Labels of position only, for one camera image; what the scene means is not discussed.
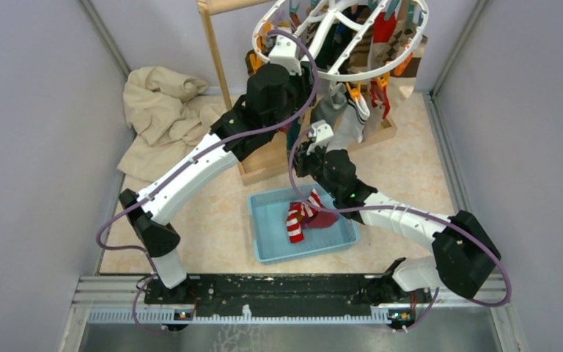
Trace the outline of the red white striped sock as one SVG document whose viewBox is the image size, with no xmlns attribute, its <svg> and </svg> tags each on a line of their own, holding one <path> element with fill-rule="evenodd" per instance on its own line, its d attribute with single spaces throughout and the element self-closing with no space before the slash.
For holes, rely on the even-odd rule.
<svg viewBox="0 0 563 352">
<path fill-rule="evenodd" d="M 288 208 L 286 228 L 290 243 L 299 243 L 304 240 L 300 221 L 303 218 L 305 209 L 311 207 L 319 211 L 319 208 L 323 206 L 315 188 L 312 189 L 306 199 L 308 201 L 307 204 L 304 202 L 291 202 Z"/>
</svg>

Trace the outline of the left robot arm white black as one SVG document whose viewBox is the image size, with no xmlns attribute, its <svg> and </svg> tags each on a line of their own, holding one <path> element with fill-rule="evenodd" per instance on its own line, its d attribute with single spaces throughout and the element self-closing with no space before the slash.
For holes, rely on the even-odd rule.
<svg viewBox="0 0 563 352">
<path fill-rule="evenodd" d="M 161 292 L 174 304 L 191 292 L 188 274 L 177 246 L 180 236 L 171 220 L 193 195 L 227 169 L 272 141 L 279 130 L 298 119 L 315 98 L 317 67 L 306 61 L 292 74 L 267 63 L 247 81 L 246 94 L 215 121 L 200 143 L 159 180 L 139 191 L 119 195 L 152 268 L 162 282 Z"/>
</svg>

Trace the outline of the maroon purple yellow sock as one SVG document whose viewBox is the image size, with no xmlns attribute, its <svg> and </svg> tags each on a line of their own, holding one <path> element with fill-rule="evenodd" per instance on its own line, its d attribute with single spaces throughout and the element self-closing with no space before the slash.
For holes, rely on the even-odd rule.
<svg viewBox="0 0 563 352">
<path fill-rule="evenodd" d="M 324 229 L 334 225 L 338 219 L 339 217 L 335 213 L 322 212 L 307 207 L 300 221 L 300 225 L 302 228 L 307 229 Z"/>
</svg>

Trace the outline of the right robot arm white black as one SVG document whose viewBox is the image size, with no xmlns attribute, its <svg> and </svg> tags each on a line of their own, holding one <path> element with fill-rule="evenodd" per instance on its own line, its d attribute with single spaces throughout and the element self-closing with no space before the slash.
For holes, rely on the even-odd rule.
<svg viewBox="0 0 563 352">
<path fill-rule="evenodd" d="M 346 219 L 392 231 L 430 251 L 418 260 L 393 267 L 383 292 L 404 301 L 419 288 L 446 287 L 474 303 L 477 293 L 501 260 L 501 254 L 478 218 L 460 210 L 453 216 L 431 213 L 385 195 L 358 178 L 346 150 L 308 150 L 302 143 L 289 153 L 297 177 L 310 176 L 332 197 L 332 211 Z"/>
</svg>

